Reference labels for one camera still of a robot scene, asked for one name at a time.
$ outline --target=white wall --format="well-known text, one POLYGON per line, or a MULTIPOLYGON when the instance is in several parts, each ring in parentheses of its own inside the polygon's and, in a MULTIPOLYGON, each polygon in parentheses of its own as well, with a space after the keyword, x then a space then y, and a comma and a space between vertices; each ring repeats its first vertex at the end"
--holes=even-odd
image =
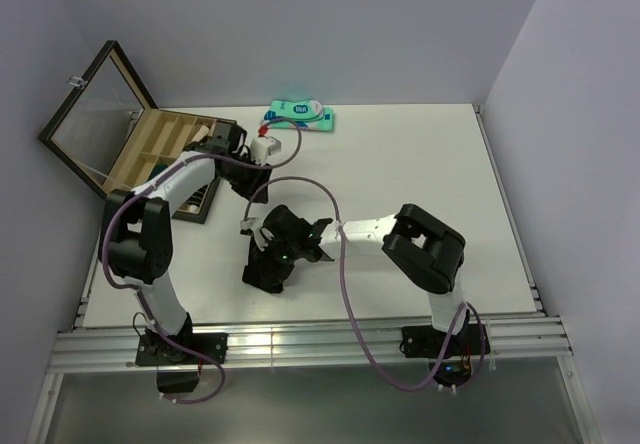
POLYGON ((640 440, 640 0, 537 0, 485 123, 610 443, 640 440))
POLYGON ((483 102, 534 0, 63 0, 164 106, 483 102))
POLYGON ((56 329, 69 326, 100 199, 36 136, 91 53, 59 0, 0 0, 0 440, 22 442, 56 329))

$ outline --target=black mounting bracket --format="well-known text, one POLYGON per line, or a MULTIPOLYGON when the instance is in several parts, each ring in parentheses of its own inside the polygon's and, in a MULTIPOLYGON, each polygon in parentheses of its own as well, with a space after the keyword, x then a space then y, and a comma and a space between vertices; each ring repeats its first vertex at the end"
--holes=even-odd
MULTIPOLYGON (((467 324, 464 333, 451 338, 444 358, 462 356, 465 354, 467 346, 469 346, 469 353, 472 356, 479 355, 482 335, 485 339, 485 355, 489 354, 491 345, 484 325, 467 324)), ((406 358, 437 359, 445 336, 446 333, 437 331, 431 326, 406 326, 402 328, 400 351, 406 358)))
MULTIPOLYGON (((227 355, 228 338, 229 334, 224 332, 193 334, 187 347, 223 364, 227 355)), ((150 346, 147 337, 143 336, 138 342, 135 362, 138 367, 188 366, 200 364, 200 359, 190 354, 184 354, 184 359, 180 362, 168 359, 158 350, 158 347, 150 346)))

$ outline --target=purple cable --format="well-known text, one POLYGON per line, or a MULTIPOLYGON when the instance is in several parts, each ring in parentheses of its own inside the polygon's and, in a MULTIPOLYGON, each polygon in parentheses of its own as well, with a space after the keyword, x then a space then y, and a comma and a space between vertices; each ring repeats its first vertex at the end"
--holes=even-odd
POLYGON ((296 144, 296 148, 293 151, 293 153, 284 161, 279 162, 277 164, 273 164, 270 166, 257 166, 255 164, 248 164, 245 162, 240 162, 240 161, 236 161, 235 159, 231 158, 231 157, 227 157, 227 156, 220 156, 217 154, 198 154, 196 156, 192 156, 189 157, 187 159, 185 159, 184 161, 182 161, 181 165, 177 165, 171 169, 169 169, 167 172, 160 174, 160 176, 158 176, 156 182, 153 185, 148 186, 146 189, 144 189, 142 192, 140 192, 140 194, 136 194, 134 195, 131 199, 129 199, 128 201, 126 201, 117 211, 116 213, 113 215, 113 217, 111 218, 111 221, 109 221, 109 225, 107 226, 107 229, 104 233, 104 238, 102 240, 102 253, 100 254, 101 257, 101 261, 102 261, 102 270, 104 272, 105 278, 107 279, 107 282, 111 285, 111 287, 115 288, 115 289, 132 289, 135 290, 138 298, 140 300, 140 305, 142 306, 143 310, 145 311, 145 313, 147 314, 147 317, 154 323, 154 329, 155 331, 158 333, 158 335, 170 346, 172 346, 175 349, 178 349, 179 351, 185 352, 187 354, 190 354, 194 357, 197 357, 198 359, 202 359, 203 361, 208 362, 209 364, 213 364, 218 371, 220 371, 220 382, 218 383, 218 385, 216 386, 216 388, 210 392, 209 394, 207 394, 206 396, 197 398, 197 399, 178 399, 178 398, 173 398, 170 396, 166 396, 163 395, 163 397, 167 400, 170 401, 175 401, 178 404, 198 404, 200 402, 205 402, 208 401, 209 399, 211 399, 212 397, 214 397, 216 394, 218 394, 220 392, 220 390, 222 389, 222 386, 224 385, 224 382, 226 380, 226 375, 224 372, 224 369, 222 368, 222 366, 216 362, 215 360, 213 360, 212 358, 194 351, 193 349, 189 349, 185 346, 182 346, 181 344, 178 344, 177 342, 173 341, 169 335, 165 332, 164 329, 162 329, 162 327, 158 324, 157 320, 155 319, 155 317, 153 316, 153 312, 151 311, 151 308, 149 307, 149 304, 147 302, 147 300, 145 299, 144 295, 140 292, 140 288, 138 286, 136 286, 135 284, 119 284, 115 281, 115 279, 113 278, 113 275, 111 274, 111 269, 109 268, 109 245, 108 243, 111 241, 111 236, 113 235, 113 231, 115 230, 115 227, 117 225, 117 223, 120 221, 120 218, 122 217, 122 215, 125 213, 125 211, 127 209, 129 209, 131 206, 133 206, 136 202, 138 202, 140 199, 142 199, 143 197, 148 196, 149 194, 151 194, 151 192, 153 192, 154 189, 156 189, 158 186, 160 186, 162 183, 164 183, 167 179, 169 179, 171 176, 173 176, 176 172, 178 172, 180 169, 182 169, 183 167, 185 167, 187 164, 200 160, 200 159, 213 159, 213 160, 217 160, 217 161, 223 161, 223 162, 229 162, 235 165, 238 165, 240 167, 244 167, 247 169, 257 169, 257 170, 267 170, 267 169, 277 169, 279 167, 282 166, 286 166, 287 164, 289 164, 291 161, 293 161, 296 156, 298 155, 298 153, 300 152, 300 147, 302 146, 302 131, 300 130, 300 127, 298 126, 298 124, 292 120, 292 119, 288 119, 288 118, 278 118, 278 119, 274 119, 270 122, 268 122, 267 124, 264 124, 265 126, 269 126, 272 123, 275 122, 282 122, 282 121, 287 121, 287 122, 291 122, 294 126, 296 131, 298 132, 298 142, 296 144))
MULTIPOLYGON (((249 217, 249 210, 251 209, 251 205, 253 204, 253 201, 255 200, 255 198, 260 194, 260 192, 263 189, 270 186, 271 184, 274 184, 276 182, 281 182, 281 181, 303 181, 303 182, 308 182, 310 184, 313 184, 314 186, 317 186, 320 189, 322 189, 324 193, 327 195, 327 197, 329 197, 329 200, 333 205, 333 211, 335 214, 336 221, 338 223, 341 222, 340 209, 338 208, 338 201, 336 200, 335 196, 331 193, 331 191, 329 191, 329 189, 327 189, 325 186, 320 184, 318 181, 309 179, 307 177, 299 177, 299 176, 278 177, 276 179, 272 179, 269 182, 265 182, 260 187, 258 187, 258 189, 256 189, 256 191, 253 193, 253 195, 249 199, 249 202, 247 203, 247 207, 245 208, 245 211, 244 211, 245 220, 249 217)), ((378 364, 378 362, 375 360, 375 358, 373 357, 373 354, 371 354, 371 351, 369 350, 369 346, 367 346, 367 342, 364 340, 362 331, 358 327, 358 322, 353 313, 351 302, 349 300, 349 294, 347 293, 347 283, 346 283, 346 277, 345 277, 346 276, 345 261, 346 261, 346 255, 347 255, 347 236, 345 235, 344 230, 342 229, 342 225, 338 226, 338 232, 340 233, 340 265, 339 265, 340 266, 339 267, 340 290, 342 291, 342 300, 344 301, 344 307, 347 310, 347 316, 349 317, 351 329, 353 329, 353 333, 356 336, 356 339, 358 341, 358 344, 360 345, 360 348, 362 349, 362 352, 364 352, 364 355, 366 356, 367 360, 369 361, 371 366, 374 368, 374 370, 380 375, 380 377, 382 377, 387 383, 389 383, 391 386, 395 387, 396 389, 403 392, 416 392, 426 388, 433 381, 433 378, 438 372, 438 369, 444 362, 444 354, 449 345, 449 341, 451 341, 451 337, 453 336, 453 330, 455 329, 456 323, 458 322, 458 319, 462 315, 463 311, 468 307, 473 313, 473 315, 475 316, 478 325, 481 326, 482 321, 480 320, 480 316, 478 315, 478 312, 476 311, 475 307, 473 307, 468 302, 463 302, 460 304, 460 306, 458 307, 458 310, 456 311, 453 317, 453 320, 451 321, 451 325, 449 326, 449 330, 447 331, 444 342, 442 343, 442 347, 440 348, 440 352, 438 354, 438 358, 436 359, 435 365, 431 369, 431 372, 429 372, 427 377, 422 382, 413 386, 408 386, 396 380, 393 376, 388 374, 387 371, 385 371, 384 368, 380 364, 378 364)), ((475 380, 477 374, 480 372, 480 369, 482 369, 482 365, 484 363, 484 358, 485 358, 485 352, 486 352, 485 338, 483 335, 480 343, 480 360, 478 361, 478 367, 467 382, 465 382, 460 386, 457 386, 458 389, 464 386, 467 386, 468 384, 470 384, 472 381, 475 380)))

